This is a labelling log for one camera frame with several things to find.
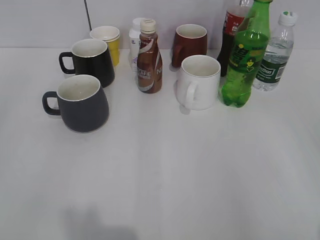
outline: white mug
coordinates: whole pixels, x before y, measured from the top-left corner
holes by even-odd
[[[186,109],[205,110],[218,101],[220,63],[213,57],[193,55],[182,61],[176,98]]]

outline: cup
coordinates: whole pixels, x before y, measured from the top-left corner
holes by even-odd
[[[67,69],[63,58],[71,57],[74,69]],[[62,52],[59,56],[61,70],[65,74],[86,74],[99,79],[102,87],[109,86],[115,79],[107,44],[98,39],[84,39],[76,42],[71,52]]]
[[[108,44],[113,66],[119,63],[120,30],[115,26],[99,26],[90,32],[93,39],[103,40]]]
[[[59,109],[48,105],[48,98],[57,98]],[[42,97],[44,111],[61,115],[65,125],[77,132],[90,132],[101,127],[109,116],[109,106],[100,81],[91,75],[67,78],[57,91]]]
[[[172,66],[179,68],[182,61],[192,55],[206,55],[208,47],[207,30],[200,25],[184,24],[175,31]]]
[[[177,73],[176,99],[190,110],[205,110],[218,101],[221,66],[213,57],[189,56]]]

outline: white bottle cap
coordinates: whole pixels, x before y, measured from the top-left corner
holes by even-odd
[[[296,25],[298,19],[298,15],[293,12],[293,11],[284,11],[281,13],[279,17],[279,24],[284,25],[284,26],[294,26]]]
[[[153,19],[143,19],[140,23],[141,32],[144,34],[153,34],[156,32],[156,21]]]
[[[145,17],[137,17],[135,19],[132,20],[132,28],[137,31],[140,32],[140,23],[142,20],[146,19]]]

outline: paper cup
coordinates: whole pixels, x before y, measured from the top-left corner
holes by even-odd
[[[115,26],[99,26],[90,32],[90,37],[100,39],[108,44],[113,66],[119,63],[120,30]]]

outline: green soda bottle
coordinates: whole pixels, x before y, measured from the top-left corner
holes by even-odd
[[[273,0],[254,0],[233,41],[226,82],[221,89],[226,105],[242,107],[251,95],[270,38],[269,5]]]

